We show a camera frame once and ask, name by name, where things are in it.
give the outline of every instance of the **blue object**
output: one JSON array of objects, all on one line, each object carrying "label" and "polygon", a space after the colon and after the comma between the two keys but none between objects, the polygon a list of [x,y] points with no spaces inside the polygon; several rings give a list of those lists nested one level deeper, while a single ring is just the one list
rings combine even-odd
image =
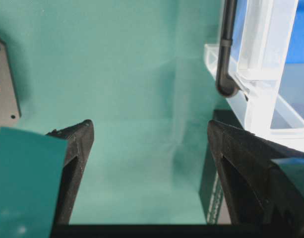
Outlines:
[{"label": "blue object", "polygon": [[286,63],[304,63],[304,0],[297,6]]},{"label": "blue object", "polygon": [[231,47],[231,56],[236,61],[239,60],[240,46],[241,46],[245,13],[246,13],[246,5],[247,5],[247,0],[238,0],[236,18],[235,18],[235,24],[234,24],[233,36],[232,36],[233,43]]},{"label": "blue object", "polygon": [[[231,56],[239,60],[247,0],[238,0]],[[286,63],[304,63],[304,0],[298,3]]]}]

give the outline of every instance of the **green fabric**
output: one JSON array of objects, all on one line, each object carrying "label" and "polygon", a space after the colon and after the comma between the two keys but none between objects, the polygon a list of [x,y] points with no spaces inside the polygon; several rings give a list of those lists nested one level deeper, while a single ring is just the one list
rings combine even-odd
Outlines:
[{"label": "green fabric", "polygon": [[0,238],[49,237],[67,142],[0,129]]},{"label": "green fabric", "polygon": [[227,108],[203,63],[219,15],[220,1],[0,0],[18,128],[94,122],[72,223],[205,223],[207,122]]}]

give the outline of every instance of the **black tube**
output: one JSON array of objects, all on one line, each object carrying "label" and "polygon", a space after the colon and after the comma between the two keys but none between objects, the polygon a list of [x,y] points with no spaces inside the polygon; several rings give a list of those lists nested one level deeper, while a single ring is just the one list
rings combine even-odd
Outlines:
[{"label": "black tube", "polygon": [[226,98],[236,95],[239,90],[237,83],[228,74],[236,8],[237,0],[225,0],[221,26],[216,87],[218,92]]}]

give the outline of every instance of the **transparent acrylic box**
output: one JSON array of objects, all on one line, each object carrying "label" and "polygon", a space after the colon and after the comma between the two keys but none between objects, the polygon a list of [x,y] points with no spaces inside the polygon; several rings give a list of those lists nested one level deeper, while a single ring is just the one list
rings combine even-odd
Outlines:
[{"label": "transparent acrylic box", "polygon": [[[239,59],[229,75],[241,90],[227,98],[244,129],[304,151],[304,63],[285,63],[298,0],[248,0]],[[204,61],[216,77],[218,44]]]}]

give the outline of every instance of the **green paper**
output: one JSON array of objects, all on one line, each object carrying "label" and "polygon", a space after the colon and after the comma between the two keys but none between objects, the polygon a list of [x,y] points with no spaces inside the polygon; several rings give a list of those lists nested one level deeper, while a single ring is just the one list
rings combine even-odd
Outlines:
[{"label": "green paper", "polygon": [[281,170],[304,197],[304,159],[285,158],[275,159],[273,162],[280,166]]},{"label": "green paper", "polygon": [[0,129],[0,238],[49,237],[67,142]]}]

